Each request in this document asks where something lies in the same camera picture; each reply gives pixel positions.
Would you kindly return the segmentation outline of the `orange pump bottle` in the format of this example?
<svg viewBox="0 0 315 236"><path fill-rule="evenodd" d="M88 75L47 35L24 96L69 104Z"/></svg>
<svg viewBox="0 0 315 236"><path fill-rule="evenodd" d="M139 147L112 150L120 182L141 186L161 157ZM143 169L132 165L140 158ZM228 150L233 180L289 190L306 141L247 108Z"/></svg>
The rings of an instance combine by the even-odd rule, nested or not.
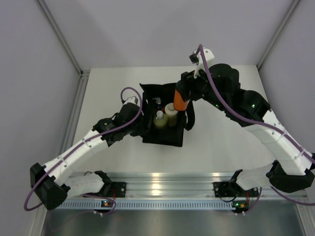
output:
<svg viewBox="0 0 315 236"><path fill-rule="evenodd" d="M154 102L156 111L162 111L163 110L163 104L162 104L161 98L155 97L155 98L152 98L152 100Z"/></svg>
<svg viewBox="0 0 315 236"><path fill-rule="evenodd" d="M188 102L182 99L180 93L177 90L175 90L175 93L174 93L173 106L174 106L174 109L177 111L185 111L188 106Z"/></svg>

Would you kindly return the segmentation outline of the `yellow liquid bottle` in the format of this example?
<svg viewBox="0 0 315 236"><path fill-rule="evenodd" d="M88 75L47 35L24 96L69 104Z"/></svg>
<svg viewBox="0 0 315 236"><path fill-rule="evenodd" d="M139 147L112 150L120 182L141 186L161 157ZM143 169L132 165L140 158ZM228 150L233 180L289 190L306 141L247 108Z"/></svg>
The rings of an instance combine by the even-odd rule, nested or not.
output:
<svg viewBox="0 0 315 236"><path fill-rule="evenodd" d="M163 111L157 111L154 119L153 124L156 129L165 129L167 127L168 118Z"/></svg>

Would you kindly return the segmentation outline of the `black canvas bag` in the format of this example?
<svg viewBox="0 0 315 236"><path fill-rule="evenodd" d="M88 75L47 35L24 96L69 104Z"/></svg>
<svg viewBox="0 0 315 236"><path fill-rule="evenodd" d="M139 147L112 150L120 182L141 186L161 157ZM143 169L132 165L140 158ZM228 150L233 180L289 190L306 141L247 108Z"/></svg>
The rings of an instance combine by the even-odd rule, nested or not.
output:
<svg viewBox="0 0 315 236"><path fill-rule="evenodd" d="M188 107L185 111L178 112L178 121L174 127L167 125L165 129L156 129L153 124L153 119L157 111L152 98L161 98L163 104L162 111L164 112L165 106L173 102L175 85L175 83L164 85L140 84L140 87L143 90L143 124L146 129L146 133L141 136L143 138L143 143L182 147L184 131L190 131L193 128L195 124L195 112L191 101L188 103Z"/></svg>

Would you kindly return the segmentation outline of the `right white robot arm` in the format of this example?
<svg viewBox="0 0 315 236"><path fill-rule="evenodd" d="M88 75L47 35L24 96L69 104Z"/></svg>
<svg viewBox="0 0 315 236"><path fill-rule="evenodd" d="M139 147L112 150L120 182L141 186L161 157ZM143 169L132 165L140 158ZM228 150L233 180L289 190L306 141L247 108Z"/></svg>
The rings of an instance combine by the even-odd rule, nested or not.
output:
<svg viewBox="0 0 315 236"><path fill-rule="evenodd" d="M292 138L260 93L241 88L238 70L227 64L209 69L211 82L203 69L181 74L175 86L175 108L183 111L190 101L207 101L258 138L275 159L263 167L237 170L228 184L230 192L241 195L256 187L273 187L293 193L311 187L315 155Z"/></svg>

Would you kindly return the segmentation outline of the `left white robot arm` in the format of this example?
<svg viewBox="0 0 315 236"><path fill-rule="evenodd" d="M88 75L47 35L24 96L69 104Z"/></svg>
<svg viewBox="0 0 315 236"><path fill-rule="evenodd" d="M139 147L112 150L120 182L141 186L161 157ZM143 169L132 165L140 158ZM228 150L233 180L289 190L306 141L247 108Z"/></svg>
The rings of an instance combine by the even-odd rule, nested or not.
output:
<svg viewBox="0 0 315 236"><path fill-rule="evenodd" d="M103 118L87 135L53 160L30 168L31 191L47 210L60 206L66 199L79 196L106 197L112 181L103 171L72 177L74 171L98 152L112 146L124 136L137 136L142 122L142 108L125 102L114 118Z"/></svg>

